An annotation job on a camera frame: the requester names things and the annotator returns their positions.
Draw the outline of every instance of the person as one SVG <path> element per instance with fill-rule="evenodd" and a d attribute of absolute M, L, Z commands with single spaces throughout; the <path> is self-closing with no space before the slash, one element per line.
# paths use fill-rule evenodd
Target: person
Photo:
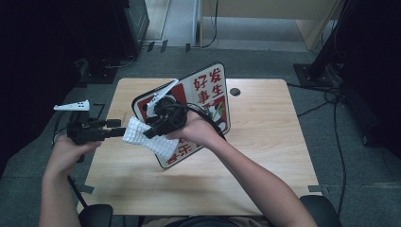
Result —
<path fill-rule="evenodd" d="M 233 174 L 263 216 L 274 226 L 317 226 L 313 217 L 284 181 L 234 148 L 196 113 L 188 112 L 185 126 L 166 137 L 185 138 L 209 148 Z M 68 194 L 66 176 L 81 154 L 98 146 L 99 143 L 75 146 L 66 137 L 58 139 L 44 173 L 41 226 L 61 226 L 65 221 L 69 223 L 65 226 L 79 226 L 72 198 L 64 196 Z M 219 223 L 216 226 L 233 226 L 233 222 L 221 218 L 207 218 L 204 221 L 208 221 L 208 224 L 199 225 L 194 221 L 196 218 L 178 219 L 168 223 L 167 226 L 191 226 L 190 223 L 196 223 L 197 226 L 212 226 L 210 224 L 212 222 Z"/>

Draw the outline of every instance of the forearm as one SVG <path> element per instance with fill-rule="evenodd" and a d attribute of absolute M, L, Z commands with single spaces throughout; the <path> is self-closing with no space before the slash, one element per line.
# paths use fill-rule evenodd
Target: forearm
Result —
<path fill-rule="evenodd" d="M 44 174 L 39 226 L 80 226 L 66 177 Z"/>
<path fill-rule="evenodd" d="M 214 138 L 208 145 L 230 170 L 262 214 L 276 226 L 314 226 L 295 193 L 280 178 L 258 165 L 226 141 Z"/>

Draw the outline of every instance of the black cable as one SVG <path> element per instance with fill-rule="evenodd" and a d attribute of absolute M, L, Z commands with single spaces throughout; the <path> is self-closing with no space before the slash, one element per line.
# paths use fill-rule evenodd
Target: black cable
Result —
<path fill-rule="evenodd" d="M 218 35 L 218 0 L 217 0 L 217 2 L 216 2 L 215 22 L 213 23 L 213 20 L 212 20 L 212 26 L 213 26 L 213 28 L 215 29 L 215 35 L 214 35 L 214 37 L 213 37 L 212 42 L 210 42 L 208 45 L 204 45 L 204 46 L 192 46 L 192 48 L 194 48 L 194 49 L 197 49 L 197 48 L 206 48 L 206 47 L 209 47 L 212 43 L 215 42 L 216 37 L 217 37 L 217 35 Z"/>
<path fill-rule="evenodd" d="M 129 58 L 132 58 L 130 60 L 130 62 L 123 64 L 123 65 L 104 65 L 104 68 L 124 68 L 129 66 L 131 63 L 133 63 L 133 61 L 135 61 L 136 57 L 135 56 L 129 56 Z"/>
<path fill-rule="evenodd" d="M 195 105 L 195 106 L 197 106 L 199 109 L 197 110 L 197 109 L 195 109 L 195 108 L 192 108 L 192 107 L 189 107 L 189 106 L 185 106 L 185 105 L 182 105 L 182 104 L 171 104 L 171 105 L 165 105 L 165 106 L 162 107 L 160 110 L 165 109 L 165 108 L 168 108 L 168 107 L 178 107 L 178 108 L 187 109 L 188 111 L 192 111 L 192 112 L 198 114 L 198 115 L 199 115 L 201 118 L 203 118 L 205 121 L 207 121 L 207 122 L 215 129 L 215 131 L 218 133 L 218 135 L 219 135 L 221 138 L 223 138 L 224 140 L 226 140 L 226 138 L 225 138 L 223 132 L 221 131 L 221 129 L 216 125 L 215 121 L 213 121 L 213 119 L 211 118 L 211 116 L 210 116 L 208 113 L 206 113 L 202 107 L 200 107 L 200 106 L 198 106 L 198 105 L 196 105 L 196 104 L 192 104 L 192 103 L 189 103 L 189 104 Z"/>
<path fill-rule="evenodd" d="M 342 154 L 342 149 L 341 149 L 340 139 L 339 139 L 339 132 L 338 132 L 338 128 L 337 128 L 337 104 L 339 102 L 340 102 L 340 97 L 338 97 L 337 102 L 334 103 L 334 133 L 336 134 L 336 142 L 337 142 L 337 147 L 339 149 L 341 165 L 342 165 L 342 188 L 341 188 L 341 193 L 340 193 L 339 208 L 337 210 L 337 215 L 340 217 L 341 209 L 342 209 L 342 202 L 344 200 L 344 195 L 345 195 L 345 186 L 347 184 L 347 171 L 345 169 L 345 162 L 344 162 L 344 157 Z"/>
<path fill-rule="evenodd" d="M 316 91 L 316 92 L 326 92 L 327 91 L 327 89 L 323 89 L 323 88 L 303 87 L 303 86 L 296 85 L 296 84 L 293 84 L 293 83 L 287 83 L 287 86 L 288 87 L 295 87 L 295 88 L 302 88 L 302 89 L 305 89 L 305 90 Z"/>
<path fill-rule="evenodd" d="M 58 133 L 61 132 L 61 131 L 59 131 L 59 124 L 60 124 L 60 121 L 61 121 L 61 117 L 62 117 L 65 113 L 66 113 L 66 111 L 63 111 L 63 112 L 61 112 L 61 113 L 57 116 L 56 123 L 54 124 L 54 129 L 53 129 L 52 146 L 55 145 L 54 139 L 55 139 L 56 135 L 57 135 Z"/>
<path fill-rule="evenodd" d="M 297 116 L 300 117 L 300 116 L 303 116 L 303 115 L 307 115 L 307 114 L 309 114 L 309 113 L 311 113 L 311 112 L 313 112 L 313 111 L 318 110 L 319 108 L 321 108 L 322 106 L 324 106 L 324 105 L 326 105 L 326 104 L 328 104 L 328 103 L 329 103 L 329 102 L 326 101 L 326 102 L 324 102 L 323 104 L 319 105 L 318 107 L 315 107 L 315 108 L 312 108 L 312 109 L 310 109 L 310 110 L 308 110 L 308 111 L 305 111 L 305 112 L 303 112 L 303 113 L 300 113 L 300 114 L 298 114 Z"/>
<path fill-rule="evenodd" d="M 294 86 L 294 87 L 303 88 L 303 89 L 312 90 L 312 91 L 322 91 L 322 89 L 304 88 L 304 87 L 301 87 L 298 85 L 293 85 L 293 84 L 288 84 L 288 86 Z M 329 99 L 327 97 L 328 94 L 334 95 L 335 98 Z M 343 153 L 342 153 L 342 149 L 341 149 L 341 145 L 340 145 L 340 137 L 339 137 L 338 127 L 337 127 L 337 105 L 340 103 L 342 98 L 343 98 L 343 96 L 342 96 L 342 93 L 340 92 L 340 88 L 326 89 L 326 90 L 324 90 L 324 100 L 325 100 L 324 104 L 321 104 L 320 106 L 318 106 L 316 108 L 313 108 L 309 111 L 299 114 L 299 116 L 302 116 L 305 114 L 309 114 L 312 111 L 318 110 L 319 108 L 321 108 L 322 106 L 324 106 L 328 103 L 334 104 L 334 112 L 333 112 L 334 133 L 336 136 L 336 143 L 337 143 L 337 148 L 339 150 L 341 167 L 342 167 L 342 186 L 341 186 L 341 192 L 340 192 L 339 207 L 337 209 L 337 215 L 339 218 L 340 218 L 340 214 L 341 214 L 342 203 L 343 203 L 344 196 L 345 196 L 345 187 L 347 185 L 347 171 L 346 171 L 346 167 L 345 167 L 344 157 L 343 157 Z"/>
<path fill-rule="evenodd" d="M 216 39 L 217 35 L 218 35 L 218 0 L 216 1 L 216 11 L 215 11 L 215 36 L 213 37 L 212 42 L 210 42 L 208 45 L 204 45 L 202 48 L 206 48 L 209 47 Z"/>

